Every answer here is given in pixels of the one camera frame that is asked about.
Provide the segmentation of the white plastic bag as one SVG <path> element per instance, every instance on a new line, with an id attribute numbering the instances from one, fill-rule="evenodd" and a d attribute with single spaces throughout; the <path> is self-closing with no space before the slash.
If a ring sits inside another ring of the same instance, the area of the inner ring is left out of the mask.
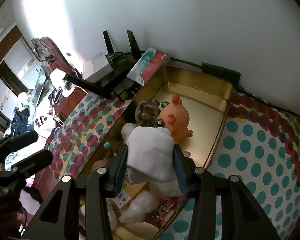
<path id="1" fill-rule="evenodd" d="M 181 197 L 183 195 L 179 189 L 177 180 L 173 180 L 168 183 L 150 182 L 149 188 L 160 198 Z"/>
<path id="2" fill-rule="evenodd" d="M 117 205 L 110 199 L 107 198 L 107 209 L 111 231 L 114 231 L 118 226 L 121 225 L 119 217 L 121 215 Z"/>
<path id="3" fill-rule="evenodd" d="M 142 223 L 146 215 L 159 206 L 159 198 L 151 191 L 142 191 L 120 211 L 119 221 L 124 224 Z"/>

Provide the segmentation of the red snack packet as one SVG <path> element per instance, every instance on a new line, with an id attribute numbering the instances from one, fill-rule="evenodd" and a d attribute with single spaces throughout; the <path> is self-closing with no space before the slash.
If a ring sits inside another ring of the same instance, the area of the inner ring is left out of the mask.
<path id="1" fill-rule="evenodd" d="M 167 214 L 176 205 L 176 202 L 177 202 L 177 197 L 170 197 L 167 199 L 163 199 L 160 202 L 158 208 L 150 214 L 150 218 L 153 221 L 161 220 L 163 216 Z"/>

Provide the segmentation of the orange toy pig figure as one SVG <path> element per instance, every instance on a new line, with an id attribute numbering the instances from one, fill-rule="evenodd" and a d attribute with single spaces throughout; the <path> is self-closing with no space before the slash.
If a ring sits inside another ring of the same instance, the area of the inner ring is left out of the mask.
<path id="1" fill-rule="evenodd" d="M 188 128 L 190 116 L 179 94 L 173 94 L 169 104 L 160 105 L 161 111 L 154 123 L 155 128 L 163 127 L 170 131 L 170 135 L 176 144 L 180 144 L 186 137 L 193 135 Z"/>

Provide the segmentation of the camouflage sock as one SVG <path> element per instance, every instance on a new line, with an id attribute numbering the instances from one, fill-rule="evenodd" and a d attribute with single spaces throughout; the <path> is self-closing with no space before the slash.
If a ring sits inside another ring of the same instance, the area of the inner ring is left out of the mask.
<path id="1" fill-rule="evenodd" d="M 154 123 L 160 114 L 159 101 L 156 99 L 142 100 L 136 110 L 136 126 L 154 127 Z"/>

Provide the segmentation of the yellow medicine box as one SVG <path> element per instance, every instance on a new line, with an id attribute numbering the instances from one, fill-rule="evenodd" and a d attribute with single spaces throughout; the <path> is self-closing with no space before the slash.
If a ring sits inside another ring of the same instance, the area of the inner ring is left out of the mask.
<path id="1" fill-rule="evenodd" d="M 125 176 L 121 191 L 113 199 L 113 202 L 119 209 L 127 206 L 139 193 L 149 188 L 149 182 L 133 184 L 127 176 Z"/>

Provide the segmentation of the gold metal tray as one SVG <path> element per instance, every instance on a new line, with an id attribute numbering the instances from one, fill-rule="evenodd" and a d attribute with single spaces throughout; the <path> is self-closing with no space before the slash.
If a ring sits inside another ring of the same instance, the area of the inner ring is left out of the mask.
<path id="1" fill-rule="evenodd" d="M 154 98 L 173 103 L 180 99 L 181 106 L 172 106 L 159 117 L 181 149 L 190 154 L 197 166 L 206 168 L 225 125 L 232 89 L 231 82 L 223 77 L 163 66 L 141 88 L 103 141 L 119 149 L 123 142 L 121 129 L 124 124 L 135 122 L 134 112 L 141 101 Z"/>

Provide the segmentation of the red wooden nightstand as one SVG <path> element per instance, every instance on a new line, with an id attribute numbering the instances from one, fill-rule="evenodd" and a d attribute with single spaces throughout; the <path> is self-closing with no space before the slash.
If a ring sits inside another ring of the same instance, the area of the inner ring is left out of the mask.
<path id="1" fill-rule="evenodd" d="M 55 113 L 61 121 L 65 121 L 81 100 L 86 96 L 80 88 L 75 88 L 71 95 L 62 98 L 55 104 Z"/>

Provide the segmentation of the polka dot tablecloth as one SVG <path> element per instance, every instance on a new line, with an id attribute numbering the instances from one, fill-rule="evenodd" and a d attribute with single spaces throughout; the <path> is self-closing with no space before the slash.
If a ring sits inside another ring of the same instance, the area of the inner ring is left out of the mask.
<path id="1" fill-rule="evenodd" d="M 111 123 L 125 109 L 90 115 L 104 100 L 89 95 L 53 135 L 49 150 L 56 179 L 77 177 Z M 300 239 L 300 119 L 234 92 L 221 140 L 208 167 L 214 176 L 239 176 L 261 205 L 281 239 Z"/>

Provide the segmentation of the black wifi router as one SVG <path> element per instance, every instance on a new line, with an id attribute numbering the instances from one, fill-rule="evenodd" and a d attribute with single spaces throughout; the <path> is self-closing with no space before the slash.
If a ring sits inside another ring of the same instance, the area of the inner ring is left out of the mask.
<path id="1" fill-rule="evenodd" d="M 106 59 L 113 70 L 100 81 L 93 83 L 71 74 L 66 74 L 64 80 L 107 99 L 113 94 L 121 101 L 128 98 L 131 94 L 129 89 L 134 86 L 134 81 L 128 79 L 127 74 L 141 58 L 141 51 L 133 32 L 128 30 L 127 35 L 131 51 L 115 52 L 108 32 L 106 30 L 103 32 L 108 52 Z"/>

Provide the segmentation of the white small box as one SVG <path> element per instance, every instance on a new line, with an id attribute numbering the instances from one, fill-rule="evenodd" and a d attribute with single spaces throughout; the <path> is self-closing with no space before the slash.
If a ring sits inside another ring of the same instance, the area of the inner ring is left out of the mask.
<path id="1" fill-rule="evenodd" d="M 82 77 L 86 81 L 96 83 L 100 79 L 110 74 L 112 71 L 113 68 L 111 67 L 105 54 L 101 52 L 83 64 Z"/>

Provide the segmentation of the black power adapter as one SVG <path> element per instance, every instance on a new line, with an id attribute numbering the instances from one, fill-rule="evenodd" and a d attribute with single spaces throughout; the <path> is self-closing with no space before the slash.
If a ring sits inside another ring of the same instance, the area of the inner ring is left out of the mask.
<path id="1" fill-rule="evenodd" d="M 233 86 L 239 84 L 239 80 L 241 77 L 240 72 L 205 62 L 202 62 L 201 68 L 203 73 L 226 80 L 232 83 Z"/>

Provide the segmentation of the red teal tissue pack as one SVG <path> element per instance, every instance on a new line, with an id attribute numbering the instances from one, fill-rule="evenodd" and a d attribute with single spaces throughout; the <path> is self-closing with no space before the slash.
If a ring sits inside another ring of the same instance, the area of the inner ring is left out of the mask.
<path id="1" fill-rule="evenodd" d="M 157 72 L 157 70 L 170 60 L 168 53 L 148 48 L 140 57 L 127 77 L 139 85 L 144 86 Z"/>

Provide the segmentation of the red wooden headboard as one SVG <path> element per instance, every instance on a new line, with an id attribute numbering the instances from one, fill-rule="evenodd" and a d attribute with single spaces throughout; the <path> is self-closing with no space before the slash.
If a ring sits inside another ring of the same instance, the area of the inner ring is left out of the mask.
<path id="1" fill-rule="evenodd" d="M 33 53 L 39 60 L 46 76 L 50 76 L 52 71 L 57 68 L 71 75 L 77 74 L 51 38 L 33 38 L 31 42 L 34 46 Z"/>

